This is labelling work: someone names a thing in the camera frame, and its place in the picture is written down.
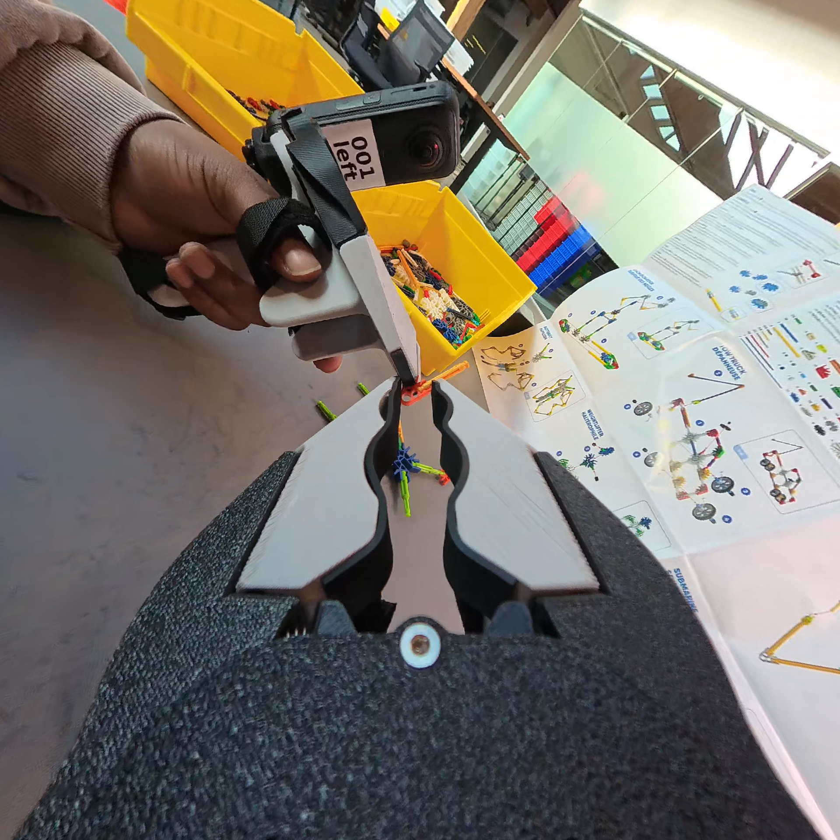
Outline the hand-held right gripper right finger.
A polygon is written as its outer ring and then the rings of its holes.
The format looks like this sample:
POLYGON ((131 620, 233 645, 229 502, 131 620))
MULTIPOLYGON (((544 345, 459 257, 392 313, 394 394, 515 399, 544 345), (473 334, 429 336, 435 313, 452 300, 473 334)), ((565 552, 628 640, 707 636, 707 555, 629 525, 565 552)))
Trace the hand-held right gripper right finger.
POLYGON ((452 482, 444 572, 465 632, 483 633, 510 602, 532 616, 541 598, 599 592, 532 447, 445 382, 433 384, 432 409, 452 482))

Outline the large blue connector fan assembly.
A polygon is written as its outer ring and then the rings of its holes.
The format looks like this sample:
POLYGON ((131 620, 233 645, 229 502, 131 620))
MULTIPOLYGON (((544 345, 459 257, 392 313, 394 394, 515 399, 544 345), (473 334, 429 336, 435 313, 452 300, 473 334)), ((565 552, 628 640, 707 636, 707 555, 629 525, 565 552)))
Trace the large blue connector fan assembly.
POLYGON ((400 490, 404 513, 407 518, 412 516, 410 482, 413 475, 426 475, 436 479, 440 486, 450 483, 450 478, 442 469, 434 468, 419 462, 405 442, 403 425, 397 426, 397 455, 392 462, 392 477, 400 490))

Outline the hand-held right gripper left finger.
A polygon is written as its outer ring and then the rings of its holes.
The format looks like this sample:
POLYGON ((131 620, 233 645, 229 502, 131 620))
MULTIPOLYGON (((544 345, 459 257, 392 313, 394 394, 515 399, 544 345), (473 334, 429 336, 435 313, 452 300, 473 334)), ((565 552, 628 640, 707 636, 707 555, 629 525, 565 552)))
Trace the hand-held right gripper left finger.
POLYGON ((403 384, 394 377, 295 452, 235 583, 241 595, 297 599, 310 624, 337 602, 375 623, 393 570, 382 479, 398 450, 403 384))

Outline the yellow storage bin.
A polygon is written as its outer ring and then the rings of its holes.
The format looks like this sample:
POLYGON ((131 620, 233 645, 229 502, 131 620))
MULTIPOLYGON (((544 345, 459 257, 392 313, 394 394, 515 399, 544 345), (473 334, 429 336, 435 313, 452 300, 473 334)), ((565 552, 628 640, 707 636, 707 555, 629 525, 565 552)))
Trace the yellow storage bin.
POLYGON ((509 320, 535 291, 527 275, 447 187, 435 182, 391 185, 354 192, 353 199, 380 251, 392 250, 403 240, 415 245, 479 316, 480 327, 455 347, 403 291, 396 291, 416 332, 423 375, 448 368, 509 320))
POLYGON ((296 107, 362 92, 308 31, 261 2, 131 1, 126 25, 148 80, 239 159, 258 120, 235 97, 296 107))

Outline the person's left forearm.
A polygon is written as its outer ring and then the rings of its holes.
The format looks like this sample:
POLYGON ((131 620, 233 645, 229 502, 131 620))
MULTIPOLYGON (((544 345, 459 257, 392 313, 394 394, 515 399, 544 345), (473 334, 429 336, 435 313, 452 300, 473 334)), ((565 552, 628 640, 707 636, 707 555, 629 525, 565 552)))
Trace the person's left forearm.
POLYGON ((162 120, 180 122, 84 18, 48 2, 1 2, 3 203, 119 250, 111 201, 119 149, 162 120))

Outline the pile of toy pieces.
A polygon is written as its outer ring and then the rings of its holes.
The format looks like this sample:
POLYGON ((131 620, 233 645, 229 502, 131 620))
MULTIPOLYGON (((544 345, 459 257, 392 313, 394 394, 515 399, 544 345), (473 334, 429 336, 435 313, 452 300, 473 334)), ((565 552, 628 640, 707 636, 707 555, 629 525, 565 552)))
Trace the pile of toy pieces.
POLYGON ((451 347, 461 349, 490 320, 490 310, 470 306, 416 245, 381 248, 380 258, 396 288, 451 347))
POLYGON ((276 112, 284 112, 286 110, 285 106, 279 104, 273 99, 265 100, 252 97, 244 98, 239 96, 235 91, 230 89, 226 90, 228 95, 234 99, 240 107, 262 123, 267 123, 276 112))

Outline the grey desk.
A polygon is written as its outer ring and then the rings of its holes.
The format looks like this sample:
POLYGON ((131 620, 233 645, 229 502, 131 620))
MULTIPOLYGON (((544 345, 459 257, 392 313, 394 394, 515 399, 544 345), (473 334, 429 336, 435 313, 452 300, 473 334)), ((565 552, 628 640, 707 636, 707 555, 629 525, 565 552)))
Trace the grey desk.
POLYGON ((283 330, 170 321, 55 220, 2 216, 2 838, 66 759, 177 557, 285 452, 392 375, 324 374, 283 330))

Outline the stack of red blue bins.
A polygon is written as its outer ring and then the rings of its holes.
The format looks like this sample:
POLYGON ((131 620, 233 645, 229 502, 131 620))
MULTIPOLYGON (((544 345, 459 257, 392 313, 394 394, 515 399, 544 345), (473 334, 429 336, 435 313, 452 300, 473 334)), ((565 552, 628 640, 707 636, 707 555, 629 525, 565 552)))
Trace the stack of red blue bins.
POLYGON ((528 235, 512 258, 539 293, 568 282, 601 254, 596 239, 557 196, 533 212, 528 235))

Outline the toy instruction sheet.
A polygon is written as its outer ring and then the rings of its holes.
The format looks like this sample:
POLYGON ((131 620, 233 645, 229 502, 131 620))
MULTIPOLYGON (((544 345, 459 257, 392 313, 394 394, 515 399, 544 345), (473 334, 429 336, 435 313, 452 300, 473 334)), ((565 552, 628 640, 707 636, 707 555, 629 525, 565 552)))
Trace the toy instruction sheet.
POLYGON ((839 233, 760 186, 474 349, 488 409, 653 553, 839 830, 839 233))

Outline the yellow rod with orange connector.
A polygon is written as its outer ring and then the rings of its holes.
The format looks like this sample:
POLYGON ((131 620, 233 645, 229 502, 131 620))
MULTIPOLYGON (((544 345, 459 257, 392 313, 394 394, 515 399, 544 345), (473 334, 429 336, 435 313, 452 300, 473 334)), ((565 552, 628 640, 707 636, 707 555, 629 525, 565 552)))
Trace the yellow rod with orange connector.
POLYGON ((405 406, 410 406, 423 400, 425 397, 430 395, 434 383, 446 382, 447 380, 452 379, 460 373, 465 372, 468 368, 469 362, 462 361, 451 366, 446 371, 432 376, 429 379, 418 381, 412 386, 403 387, 402 404, 405 406))

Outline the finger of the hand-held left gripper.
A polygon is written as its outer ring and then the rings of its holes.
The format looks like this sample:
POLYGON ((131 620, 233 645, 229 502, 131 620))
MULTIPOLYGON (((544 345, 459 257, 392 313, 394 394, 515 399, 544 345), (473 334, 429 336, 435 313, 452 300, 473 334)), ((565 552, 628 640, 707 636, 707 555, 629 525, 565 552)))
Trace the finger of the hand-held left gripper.
POLYGON ((309 282, 279 279, 260 299, 261 318, 291 331, 292 348, 303 361, 380 350, 401 382, 414 384, 421 374, 417 334, 372 237, 340 248, 316 235, 305 238, 321 275, 309 282))

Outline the person's left hand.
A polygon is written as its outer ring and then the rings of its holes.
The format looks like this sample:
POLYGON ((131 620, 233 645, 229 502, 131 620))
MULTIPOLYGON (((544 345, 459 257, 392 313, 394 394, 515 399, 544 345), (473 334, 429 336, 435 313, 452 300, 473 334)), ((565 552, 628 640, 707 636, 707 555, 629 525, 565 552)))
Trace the person's left hand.
POLYGON ((225 329, 268 327, 254 283, 209 248, 233 237, 249 208, 278 198, 247 164, 194 128, 158 119, 121 143, 110 198, 118 242, 167 258, 179 303, 225 329))

